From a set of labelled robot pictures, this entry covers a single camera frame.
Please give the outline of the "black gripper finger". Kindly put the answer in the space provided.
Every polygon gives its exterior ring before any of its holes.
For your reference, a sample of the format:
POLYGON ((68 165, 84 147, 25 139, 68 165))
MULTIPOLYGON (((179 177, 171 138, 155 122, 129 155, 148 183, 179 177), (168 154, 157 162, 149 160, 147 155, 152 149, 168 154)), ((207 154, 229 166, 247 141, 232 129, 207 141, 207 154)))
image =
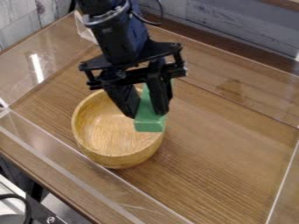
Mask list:
POLYGON ((163 116, 169 111, 169 101, 173 98, 172 83, 161 76, 147 81, 153 112, 163 116))
POLYGON ((140 96, 135 86, 109 85, 104 87, 104 90, 123 114, 129 118, 135 118, 140 103, 140 96))

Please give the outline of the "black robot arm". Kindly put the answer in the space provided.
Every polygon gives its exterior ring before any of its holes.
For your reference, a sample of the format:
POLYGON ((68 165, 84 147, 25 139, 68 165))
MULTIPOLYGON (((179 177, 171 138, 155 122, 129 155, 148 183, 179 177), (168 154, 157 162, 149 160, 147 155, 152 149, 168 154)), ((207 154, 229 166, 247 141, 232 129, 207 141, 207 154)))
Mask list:
POLYGON ((76 0, 83 24, 101 54, 79 64, 91 89, 103 89, 123 114, 136 117, 141 99, 135 84, 149 90, 153 112, 163 116, 173 98, 171 79, 185 75, 183 46, 151 40, 136 0, 76 0))

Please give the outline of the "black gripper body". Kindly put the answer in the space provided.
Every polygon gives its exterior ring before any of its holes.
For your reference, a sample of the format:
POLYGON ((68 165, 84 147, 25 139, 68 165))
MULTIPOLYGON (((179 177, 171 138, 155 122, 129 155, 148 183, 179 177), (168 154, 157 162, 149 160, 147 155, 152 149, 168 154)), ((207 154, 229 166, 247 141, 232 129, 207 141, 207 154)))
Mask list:
POLYGON ((187 69, 183 46, 149 38, 145 20, 136 5, 81 5, 83 24, 91 29, 101 54, 83 62, 79 70, 88 76, 88 86, 135 85, 161 76, 181 78, 187 69))

